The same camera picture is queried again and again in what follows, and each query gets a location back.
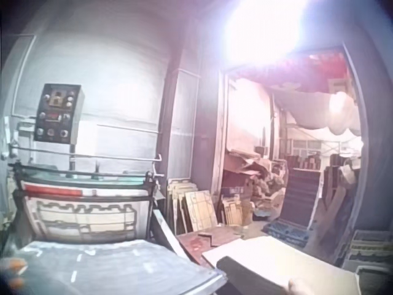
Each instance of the metal pole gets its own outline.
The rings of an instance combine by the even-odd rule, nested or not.
[[[139,161],[139,162],[161,162],[161,155],[158,155],[158,159],[145,159],[145,158],[128,158],[128,157],[111,157],[108,155],[82,155],[75,154],[69,152],[55,152],[55,151],[46,151],[45,149],[29,149],[27,147],[21,147],[12,145],[12,149],[19,149],[21,151],[33,151],[33,152],[43,152],[46,154],[55,154],[55,155],[73,155],[75,158],[89,158],[89,159],[109,159],[109,160],[124,160],[124,161]]]

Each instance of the cardboard sheet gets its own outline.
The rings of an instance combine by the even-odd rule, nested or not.
[[[223,248],[222,253],[261,276],[262,281],[268,280],[283,288],[293,278],[300,279],[317,295],[360,294],[356,274],[313,258],[273,237],[246,240],[228,249]]]

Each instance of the white wall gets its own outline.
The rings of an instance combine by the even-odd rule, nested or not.
[[[262,146],[263,128],[265,146],[270,147],[270,98],[266,90],[246,79],[232,83],[228,94],[228,151],[254,154],[254,148]]]
[[[82,120],[157,131],[176,35],[169,33],[171,22],[159,10],[143,1],[49,1],[24,32],[35,35],[36,41],[18,87],[15,81],[23,55],[18,52],[24,52],[28,38],[20,38],[4,67],[5,115],[10,113],[15,91],[15,112],[35,116],[45,83],[81,84],[86,97]],[[153,133],[99,127],[96,153],[154,158],[156,140]],[[39,143],[37,147],[68,151],[67,145]],[[68,158],[62,156],[38,154],[37,161],[68,167]],[[102,171],[146,170],[150,165],[101,161]],[[93,167],[90,160],[77,161],[80,170]]]

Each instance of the finger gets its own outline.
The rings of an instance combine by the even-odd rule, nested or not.
[[[9,280],[8,285],[11,289],[20,289],[23,286],[23,280],[21,278],[14,278]]]
[[[26,266],[26,261],[20,258],[4,258],[0,261],[0,270],[2,271],[10,270],[12,272],[18,272]]]

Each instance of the digital display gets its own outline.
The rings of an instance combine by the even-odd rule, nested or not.
[[[47,118],[50,120],[58,120],[59,114],[56,112],[50,112],[47,114]]]
[[[63,101],[66,98],[66,94],[67,93],[64,90],[52,90],[48,104],[58,108],[62,107]]]

